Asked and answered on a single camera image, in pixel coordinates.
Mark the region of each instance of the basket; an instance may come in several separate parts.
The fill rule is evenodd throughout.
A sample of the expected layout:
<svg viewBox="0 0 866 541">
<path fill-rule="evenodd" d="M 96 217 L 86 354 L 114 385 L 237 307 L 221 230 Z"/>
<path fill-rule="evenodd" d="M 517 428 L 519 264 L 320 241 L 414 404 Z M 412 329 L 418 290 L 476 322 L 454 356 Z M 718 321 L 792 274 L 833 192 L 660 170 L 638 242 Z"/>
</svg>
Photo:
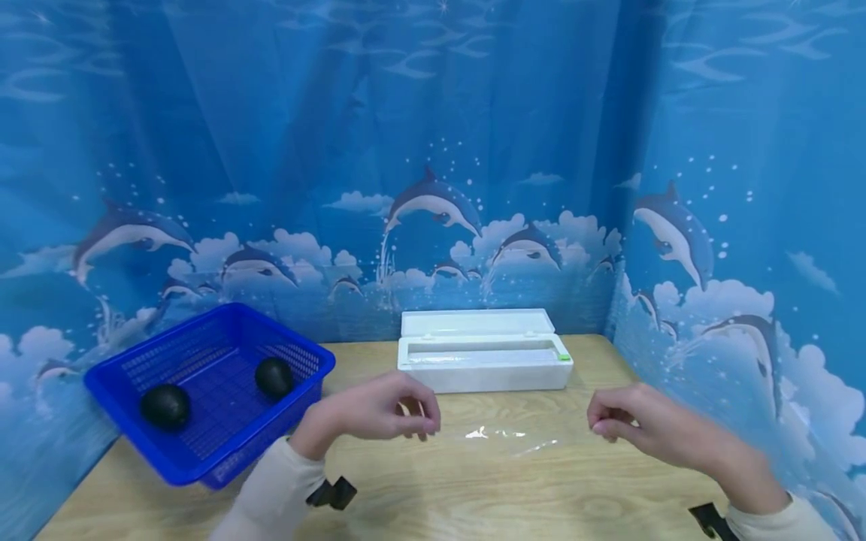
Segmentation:
<svg viewBox="0 0 866 541">
<path fill-rule="evenodd" d="M 292 367 L 294 390 L 278 403 L 255 385 L 267 357 Z M 95 365 L 84 383 L 120 432 L 174 486 L 219 490 L 301 421 L 321 399 L 333 354 L 252 308 L 219 306 Z M 190 396 L 191 416 L 166 433 L 139 413 L 150 388 L 174 383 Z"/>
</svg>

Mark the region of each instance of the sleeve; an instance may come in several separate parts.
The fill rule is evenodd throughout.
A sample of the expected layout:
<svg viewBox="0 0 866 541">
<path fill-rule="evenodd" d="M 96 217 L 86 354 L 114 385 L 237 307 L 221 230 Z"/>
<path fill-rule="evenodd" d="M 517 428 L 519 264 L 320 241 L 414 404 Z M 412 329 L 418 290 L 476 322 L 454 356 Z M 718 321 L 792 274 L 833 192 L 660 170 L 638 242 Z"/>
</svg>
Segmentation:
<svg viewBox="0 0 866 541">
<path fill-rule="evenodd" d="M 791 496 L 791 504 L 774 515 L 750 515 L 731 506 L 727 525 L 740 541 L 836 541 L 833 530 L 811 504 Z"/>
<path fill-rule="evenodd" d="M 307 516 L 307 498 L 325 481 L 325 462 L 308 460 L 276 441 L 243 483 L 210 541 L 286 541 Z"/>
</svg>

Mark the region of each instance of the foam box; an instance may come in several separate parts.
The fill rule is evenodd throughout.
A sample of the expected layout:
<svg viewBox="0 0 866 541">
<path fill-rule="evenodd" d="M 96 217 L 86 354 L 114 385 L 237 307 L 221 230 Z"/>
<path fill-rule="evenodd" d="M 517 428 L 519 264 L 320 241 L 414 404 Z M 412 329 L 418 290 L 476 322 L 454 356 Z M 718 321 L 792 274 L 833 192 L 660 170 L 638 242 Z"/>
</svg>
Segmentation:
<svg viewBox="0 0 866 541">
<path fill-rule="evenodd" d="M 547 311 L 403 312 L 397 368 L 436 393 L 564 389 L 574 362 Z"/>
</svg>

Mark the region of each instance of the tabletop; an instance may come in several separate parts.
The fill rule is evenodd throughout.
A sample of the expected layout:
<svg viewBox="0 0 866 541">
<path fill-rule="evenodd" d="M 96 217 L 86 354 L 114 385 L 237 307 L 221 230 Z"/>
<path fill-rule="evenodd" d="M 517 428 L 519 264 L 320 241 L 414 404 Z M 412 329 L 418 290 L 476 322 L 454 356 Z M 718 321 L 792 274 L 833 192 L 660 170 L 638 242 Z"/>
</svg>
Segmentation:
<svg viewBox="0 0 866 541">
<path fill-rule="evenodd" d="M 577 539 L 702 541 L 688 508 L 723 503 L 698 473 L 594 436 L 595 389 L 636 378 L 603 337 L 563 337 L 574 358 L 566 390 L 440 396 L 443 429 L 427 443 L 341 438 L 329 479 L 359 493 L 343 512 L 312 510 L 298 541 Z M 332 393 L 397 363 L 397 343 L 326 345 Z M 206 539 L 241 476 L 219 493 L 167 486 L 120 438 L 37 539 Z"/>
</svg>

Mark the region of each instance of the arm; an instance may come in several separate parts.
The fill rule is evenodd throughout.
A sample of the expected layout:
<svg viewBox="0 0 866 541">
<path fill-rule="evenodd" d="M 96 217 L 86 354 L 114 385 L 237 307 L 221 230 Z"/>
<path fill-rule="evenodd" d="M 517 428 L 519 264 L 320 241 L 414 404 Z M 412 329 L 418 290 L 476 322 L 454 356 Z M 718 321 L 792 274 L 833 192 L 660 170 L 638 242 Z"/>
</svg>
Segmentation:
<svg viewBox="0 0 866 541">
<path fill-rule="evenodd" d="M 597 391 L 587 420 L 607 441 L 623 438 L 649 456 L 715 480 L 730 501 L 727 522 L 740 541 L 835 539 L 808 502 L 779 484 L 760 451 L 648 385 Z"/>
<path fill-rule="evenodd" d="M 815 508 L 791 496 L 773 476 L 766 457 L 745 443 L 720 449 L 706 473 L 727 495 L 727 525 L 741 541 L 836 539 Z"/>
<path fill-rule="evenodd" d="M 243 483 L 211 541 L 291 539 L 307 516 L 307 498 L 325 481 L 325 453 L 339 436 L 320 404 L 307 410 L 291 440 L 280 438 Z"/>
<path fill-rule="evenodd" d="M 440 428 L 433 391 L 400 372 L 311 406 L 290 439 L 276 441 L 243 483 L 210 541 L 285 541 L 307 516 L 307 498 L 325 481 L 325 454 L 341 435 L 426 441 Z"/>
</svg>

